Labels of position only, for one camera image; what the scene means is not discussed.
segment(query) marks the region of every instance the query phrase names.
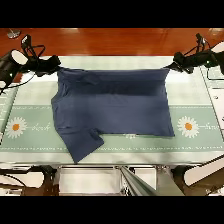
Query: reddish brown floor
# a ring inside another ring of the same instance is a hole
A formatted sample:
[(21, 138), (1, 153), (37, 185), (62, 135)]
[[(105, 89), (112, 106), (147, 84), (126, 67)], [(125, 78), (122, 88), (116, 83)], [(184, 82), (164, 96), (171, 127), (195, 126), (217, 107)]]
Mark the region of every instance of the reddish brown floor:
[(44, 44), (43, 56), (65, 55), (164, 55), (187, 52), (196, 46), (196, 33), (215, 45), (224, 40), (223, 28), (20, 28), (9, 39), (0, 28), (0, 56), (21, 49), (21, 39), (32, 36), (32, 45)]

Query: shirt sleeve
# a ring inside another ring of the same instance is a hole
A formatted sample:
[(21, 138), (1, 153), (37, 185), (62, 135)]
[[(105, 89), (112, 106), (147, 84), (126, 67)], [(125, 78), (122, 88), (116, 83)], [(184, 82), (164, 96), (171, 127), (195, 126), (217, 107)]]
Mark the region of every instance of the shirt sleeve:
[(59, 128), (57, 131), (75, 163), (104, 144), (95, 129), (74, 131), (72, 128)]

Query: garment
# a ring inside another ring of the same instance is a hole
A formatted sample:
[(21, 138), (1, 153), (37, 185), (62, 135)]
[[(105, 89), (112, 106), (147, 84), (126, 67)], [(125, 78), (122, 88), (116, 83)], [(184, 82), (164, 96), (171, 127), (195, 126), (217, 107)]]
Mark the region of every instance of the garment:
[(104, 144), (99, 134), (174, 136), (165, 88), (168, 72), (61, 68), (53, 118), (74, 162)]

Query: white daisy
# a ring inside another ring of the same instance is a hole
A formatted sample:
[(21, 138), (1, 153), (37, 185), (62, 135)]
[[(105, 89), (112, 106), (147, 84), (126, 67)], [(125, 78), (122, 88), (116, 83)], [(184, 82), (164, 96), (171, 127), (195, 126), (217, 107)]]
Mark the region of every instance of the white daisy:
[(17, 138), (23, 131), (27, 128), (25, 119), (21, 117), (14, 117), (10, 122), (8, 122), (6, 127), (6, 135), (8, 138)]
[(182, 131), (182, 135), (185, 135), (185, 137), (194, 138), (199, 133), (199, 127), (194, 118), (182, 117), (179, 119), (177, 127), (179, 131)]
[(136, 134), (124, 134), (126, 138), (134, 139), (136, 137)]

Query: navy blue t-shirt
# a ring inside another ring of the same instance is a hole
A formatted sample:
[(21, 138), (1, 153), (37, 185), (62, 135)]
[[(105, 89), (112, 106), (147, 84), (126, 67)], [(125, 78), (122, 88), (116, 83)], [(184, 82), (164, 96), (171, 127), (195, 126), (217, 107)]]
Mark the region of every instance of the navy blue t-shirt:
[(104, 144), (99, 134), (174, 136), (169, 69), (58, 71), (54, 125), (74, 162)]

